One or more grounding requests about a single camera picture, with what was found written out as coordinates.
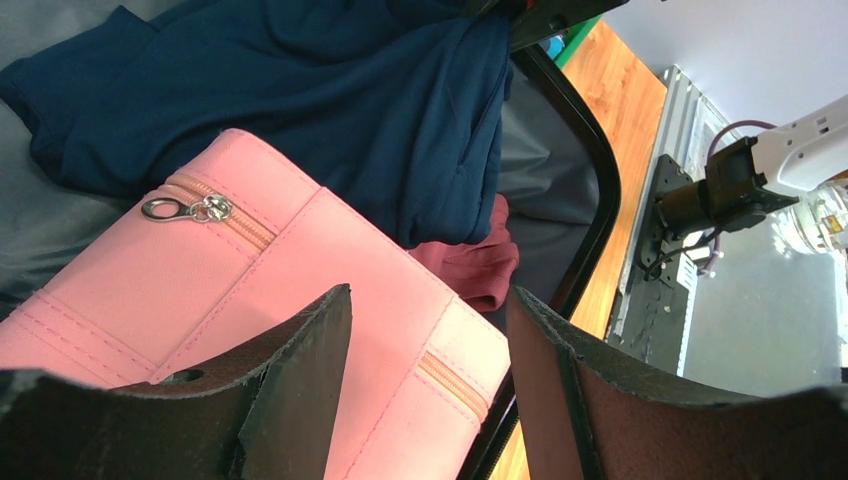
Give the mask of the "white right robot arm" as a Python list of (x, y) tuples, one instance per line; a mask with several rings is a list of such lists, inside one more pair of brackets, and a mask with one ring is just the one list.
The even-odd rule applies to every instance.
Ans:
[[(582, 21), (620, 7), (618, 1), (509, 1), (510, 49), (531, 47)], [(847, 99), (841, 97), (787, 124), (745, 136), (710, 156), (704, 179), (658, 196), (653, 211), (684, 237), (751, 228), (790, 207), (847, 168)]]

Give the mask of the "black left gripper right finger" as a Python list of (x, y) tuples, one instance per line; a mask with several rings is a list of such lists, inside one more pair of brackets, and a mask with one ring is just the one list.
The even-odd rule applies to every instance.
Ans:
[(772, 398), (667, 373), (565, 320), (522, 288), (506, 303), (519, 420), (534, 479), (843, 479), (847, 389)]

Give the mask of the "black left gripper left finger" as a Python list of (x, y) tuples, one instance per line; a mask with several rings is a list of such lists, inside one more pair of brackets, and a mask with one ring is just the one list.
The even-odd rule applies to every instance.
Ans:
[(1, 374), (5, 479), (320, 479), (352, 329), (335, 286), (284, 323), (158, 383)]

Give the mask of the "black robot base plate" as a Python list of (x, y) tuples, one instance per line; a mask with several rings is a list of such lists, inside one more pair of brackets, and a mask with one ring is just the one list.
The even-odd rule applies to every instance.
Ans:
[(697, 274), (689, 258), (668, 255), (683, 241), (666, 232), (654, 203), (691, 183), (671, 156), (657, 158), (606, 335), (611, 346), (678, 376), (685, 367)]

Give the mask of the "pinkish maroon garment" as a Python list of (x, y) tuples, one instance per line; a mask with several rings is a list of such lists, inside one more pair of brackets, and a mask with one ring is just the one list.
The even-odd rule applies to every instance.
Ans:
[(488, 313), (505, 302), (513, 272), (520, 263), (519, 248), (507, 229), (509, 205), (498, 194), (490, 217), (491, 230), (477, 244), (428, 242), (409, 254), (440, 278), (472, 308)]

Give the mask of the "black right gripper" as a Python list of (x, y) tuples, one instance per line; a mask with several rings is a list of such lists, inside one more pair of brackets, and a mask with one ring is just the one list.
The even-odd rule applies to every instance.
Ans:
[(516, 52), (627, 3), (629, 0), (470, 0), (464, 2), (463, 15), (505, 14), (510, 19), (509, 48)]

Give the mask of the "navy blue garment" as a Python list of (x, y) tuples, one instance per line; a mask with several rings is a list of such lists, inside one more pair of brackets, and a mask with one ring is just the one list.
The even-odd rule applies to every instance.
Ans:
[(405, 248), (490, 230), (509, 18), (459, 1), (125, 8), (1, 72), (61, 186), (141, 196), (222, 131), (254, 134)]

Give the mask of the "pink leather toiletry bag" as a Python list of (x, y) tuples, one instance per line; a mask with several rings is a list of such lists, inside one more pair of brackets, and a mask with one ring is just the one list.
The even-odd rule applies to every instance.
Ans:
[(1, 363), (158, 382), (348, 284), (329, 479), (454, 479), (509, 367), (502, 333), (283, 154), (236, 129), (1, 324)]

